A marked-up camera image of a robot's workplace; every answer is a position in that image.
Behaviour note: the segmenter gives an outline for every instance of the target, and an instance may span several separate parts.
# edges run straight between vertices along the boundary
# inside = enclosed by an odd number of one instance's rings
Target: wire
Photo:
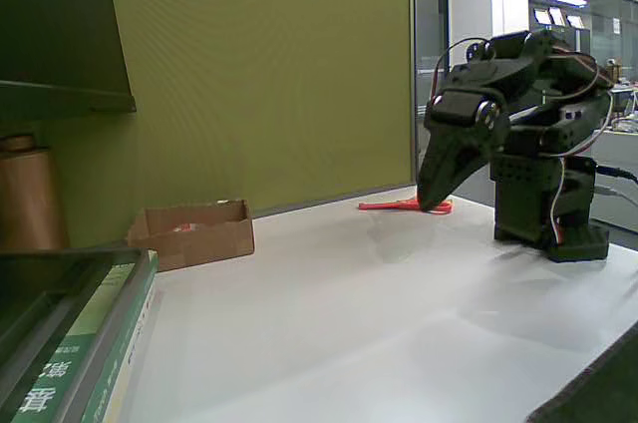
[[[561,154],[540,154],[540,155],[543,157],[570,157],[570,156],[575,156],[576,154],[580,154],[581,152],[584,152],[587,149],[589,149],[593,145],[593,143],[598,140],[598,138],[602,135],[602,133],[605,132],[605,128],[609,125],[609,121],[611,120],[611,115],[614,110],[614,96],[611,92],[608,92],[607,94],[609,95],[609,111],[607,111],[607,117],[605,118],[605,122],[603,123],[603,125],[600,127],[600,129],[597,132],[593,133],[591,136],[589,136],[587,139],[585,139],[581,143],[576,144],[576,146],[574,146],[572,149],[570,149],[567,152],[563,152]]]
[[[560,245],[562,243],[562,237],[560,236],[560,232],[558,231],[558,225],[556,225],[554,212],[556,210],[556,203],[558,202],[558,197],[560,197],[560,193],[562,192],[562,186],[565,183],[565,159],[560,158],[559,161],[560,161],[560,182],[558,183],[558,190],[556,191],[556,195],[554,196],[553,201],[551,201],[551,207],[549,208],[549,222],[551,223],[551,229],[554,232],[554,238],[556,240],[557,245]]]
[[[638,208],[638,202],[637,201],[633,200],[631,197],[629,197],[626,194],[623,194],[620,191],[616,191],[615,189],[611,189],[610,187],[594,186],[594,192],[596,194],[599,194],[600,196],[619,197],[619,198],[627,201],[632,206]]]
[[[486,39],[485,37],[465,37],[464,39],[455,42],[452,46],[446,49],[444,53],[441,54],[441,56],[439,56],[439,60],[437,61],[437,65],[435,66],[435,73],[432,78],[432,88],[430,89],[430,100],[434,99],[435,93],[437,92],[437,83],[439,82],[439,67],[441,66],[441,63],[443,62],[444,58],[448,54],[450,54],[450,51],[452,51],[455,47],[467,41],[481,41],[486,44],[489,43],[489,39]]]
[[[567,94],[566,96],[549,97],[548,100],[550,100],[550,101],[567,101],[569,99],[575,99],[576,97],[580,97],[583,94],[585,94],[588,91],[590,91],[596,85],[596,83],[598,82],[598,77],[600,77],[600,68],[597,65],[596,65],[596,70],[594,71],[589,66],[585,65],[580,59],[578,59],[576,54],[562,54],[560,56],[548,56],[547,59],[552,59],[552,60],[555,60],[555,59],[575,59],[577,62],[580,62],[581,64],[583,64],[590,71],[595,72],[594,78],[583,89],[581,89],[579,91],[576,91],[573,94]]]
[[[578,56],[582,56],[582,57],[587,57],[589,59],[592,60],[594,66],[598,69],[598,74],[599,77],[601,77],[603,80],[607,81],[608,84],[610,84],[611,86],[616,85],[616,83],[614,81],[612,81],[611,79],[609,79],[606,75],[604,74],[600,74],[600,69],[598,68],[598,64],[596,64],[596,59],[594,59],[593,56],[590,56],[589,54],[585,54],[584,52],[578,52],[578,51],[571,51],[569,49],[564,49],[560,46],[553,46],[552,49],[556,50],[556,51],[560,51],[562,53],[566,53],[566,54],[571,54],[573,56],[575,56],[576,60],[582,64],[584,67],[586,67],[589,71],[591,72],[596,72],[594,71],[594,69],[592,69],[591,67],[589,67],[586,63],[582,62]]]
[[[629,171],[623,171],[615,167],[596,166],[596,173],[601,176],[627,179],[638,185],[638,178]]]

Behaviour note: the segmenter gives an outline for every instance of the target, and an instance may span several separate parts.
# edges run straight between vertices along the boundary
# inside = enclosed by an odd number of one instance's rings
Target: window
[[[567,28],[582,29],[581,50],[601,66],[621,64],[621,77],[638,80],[638,2],[632,0],[529,0],[530,28],[539,27],[539,11],[559,9]]]
[[[439,56],[448,47],[448,0],[415,0],[415,113],[416,113],[416,166],[418,167],[428,146],[429,135],[423,127],[426,104],[434,68]],[[446,72],[449,62],[440,72]]]

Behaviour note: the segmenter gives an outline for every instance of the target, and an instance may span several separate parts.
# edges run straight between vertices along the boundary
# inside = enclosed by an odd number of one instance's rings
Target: red object
[[[443,201],[429,213],[447,215],[452,213],[452,201]],[[383,202],[381,204],[359,204],[360,211],[421,211],[419,200],[414,197],[406,201]]]

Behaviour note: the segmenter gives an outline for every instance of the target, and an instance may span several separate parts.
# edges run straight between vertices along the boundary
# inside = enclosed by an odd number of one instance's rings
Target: cardboard box
[[[255,252],[246,201],[140,212],[127,237],[129,246],[158,251],[158,271],[200,265]]]

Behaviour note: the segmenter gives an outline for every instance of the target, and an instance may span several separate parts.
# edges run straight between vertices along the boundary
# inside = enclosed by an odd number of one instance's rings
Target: green partition panel
[[[74,245],[408,183],[409,0],[114,0],[138,112],[44,124]]]

